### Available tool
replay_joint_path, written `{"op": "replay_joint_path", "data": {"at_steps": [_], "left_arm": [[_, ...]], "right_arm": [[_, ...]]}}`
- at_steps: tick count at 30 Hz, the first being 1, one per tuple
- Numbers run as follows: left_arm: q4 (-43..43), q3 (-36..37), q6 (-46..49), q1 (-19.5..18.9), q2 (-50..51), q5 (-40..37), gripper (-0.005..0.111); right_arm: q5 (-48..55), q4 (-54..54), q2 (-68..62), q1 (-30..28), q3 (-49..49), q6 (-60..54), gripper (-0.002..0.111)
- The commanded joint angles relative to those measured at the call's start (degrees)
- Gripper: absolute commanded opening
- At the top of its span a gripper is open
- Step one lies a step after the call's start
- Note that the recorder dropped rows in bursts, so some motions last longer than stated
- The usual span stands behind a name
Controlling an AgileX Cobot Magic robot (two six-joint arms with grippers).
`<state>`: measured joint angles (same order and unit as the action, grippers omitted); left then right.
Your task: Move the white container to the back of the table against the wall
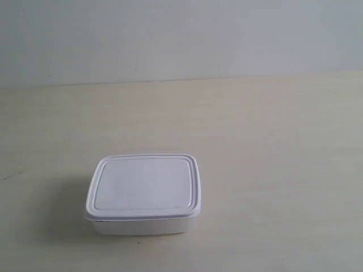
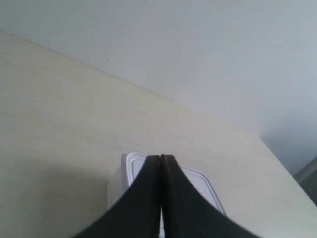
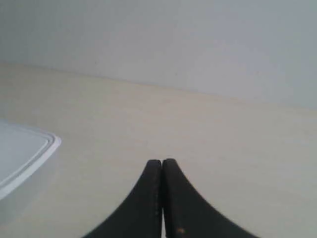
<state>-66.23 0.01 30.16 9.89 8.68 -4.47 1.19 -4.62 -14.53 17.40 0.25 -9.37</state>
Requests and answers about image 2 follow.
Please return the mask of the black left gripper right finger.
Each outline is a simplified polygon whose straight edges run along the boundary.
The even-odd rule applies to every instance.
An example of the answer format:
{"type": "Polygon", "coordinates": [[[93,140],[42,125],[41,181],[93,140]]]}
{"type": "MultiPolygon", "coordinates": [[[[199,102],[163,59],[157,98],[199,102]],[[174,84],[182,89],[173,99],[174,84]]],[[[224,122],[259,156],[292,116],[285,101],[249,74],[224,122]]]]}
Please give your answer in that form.
{"type": "Polygon", "coordinates": [[[166,238],[257,238],[205,200],[176,158],[160,156],[161,208],[166,238]]]}

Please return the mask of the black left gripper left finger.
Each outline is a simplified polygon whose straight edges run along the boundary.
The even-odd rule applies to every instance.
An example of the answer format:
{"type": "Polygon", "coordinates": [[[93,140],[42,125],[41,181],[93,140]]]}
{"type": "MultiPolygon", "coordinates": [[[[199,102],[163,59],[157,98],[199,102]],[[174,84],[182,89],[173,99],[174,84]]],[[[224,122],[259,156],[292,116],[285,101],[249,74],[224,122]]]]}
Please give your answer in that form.
{"type": "Polygon", "coordinates": [[[160,158],[148,156],[127,191],[76,238],[158,238],[160,158]]]}

